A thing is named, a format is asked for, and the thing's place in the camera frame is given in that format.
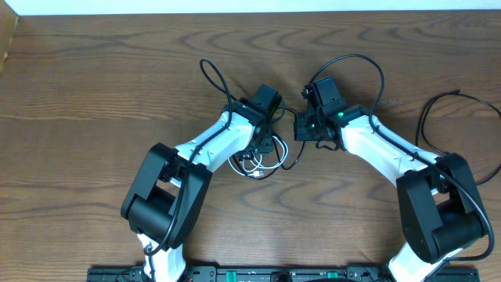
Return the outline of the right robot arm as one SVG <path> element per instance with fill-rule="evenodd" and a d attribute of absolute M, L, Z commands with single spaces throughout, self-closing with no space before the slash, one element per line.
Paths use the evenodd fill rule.
<path fill-rule="evenodd" d="M 309 107 L 295 117 L 294 138 L 332 141 L 396 187 L 405 244 L 379 272 L 382 280 L 478 280 L 475 271 L 449 266 L 461 261 L 459 253 L 482 237 L 493 238 L 478 186 L 463 157 L 440 157 L 414 146 L 362 106 Z"/>

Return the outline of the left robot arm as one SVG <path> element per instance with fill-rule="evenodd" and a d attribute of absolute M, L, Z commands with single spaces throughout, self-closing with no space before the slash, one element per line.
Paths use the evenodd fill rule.
<path fill-rule="evenodd" d="M 272 116 L 281 95 L 262 85 L 253 99 L 231 101 L 205 132 L 173 148 L 150 148 L 121 206 L 146 261 L 144 281 L 177 281 L 186 269 L 182 245 L 200 214 L 213 173 L 233 156 L 272 151 Z"/>

